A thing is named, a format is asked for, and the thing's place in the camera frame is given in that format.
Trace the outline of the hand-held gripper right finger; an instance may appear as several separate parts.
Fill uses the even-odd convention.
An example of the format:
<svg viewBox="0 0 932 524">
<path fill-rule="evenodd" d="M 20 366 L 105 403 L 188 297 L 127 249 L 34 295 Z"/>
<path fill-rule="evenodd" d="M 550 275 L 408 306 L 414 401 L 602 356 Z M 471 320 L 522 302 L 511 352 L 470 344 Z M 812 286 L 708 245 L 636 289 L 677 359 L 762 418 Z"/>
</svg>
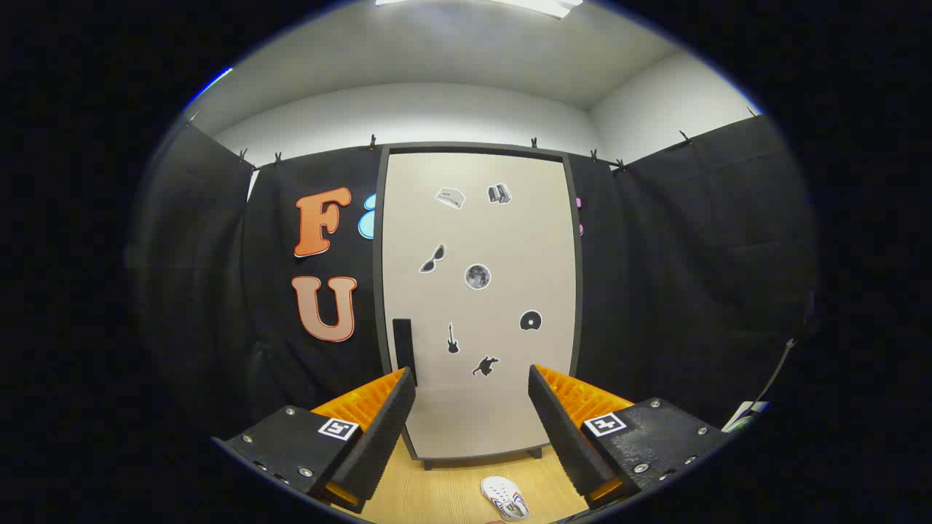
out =
<svg viewBox="0 0 932 524">
<path fill-rule="evenodd" d="M 665 399 L 631 402 L 541 365 L 529 366 L 527 394 L 591 510 L 662 490 L 732 441 Z"/>
</svg>

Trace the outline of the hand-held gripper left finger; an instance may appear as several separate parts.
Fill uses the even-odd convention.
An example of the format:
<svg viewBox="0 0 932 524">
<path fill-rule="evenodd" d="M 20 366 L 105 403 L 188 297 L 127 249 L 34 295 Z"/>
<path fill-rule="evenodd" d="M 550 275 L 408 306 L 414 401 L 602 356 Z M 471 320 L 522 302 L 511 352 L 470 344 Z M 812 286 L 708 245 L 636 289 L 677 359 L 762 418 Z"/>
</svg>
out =
<svg viewBox="0 0 932 524">
<path fill-rule="evenodd" d="M 320 407 L 284 405 L 212 441 L 284 490 L 360 513 L 382 481 L 415 397 L 415 374 L 402 368 Z"/>
</svg>

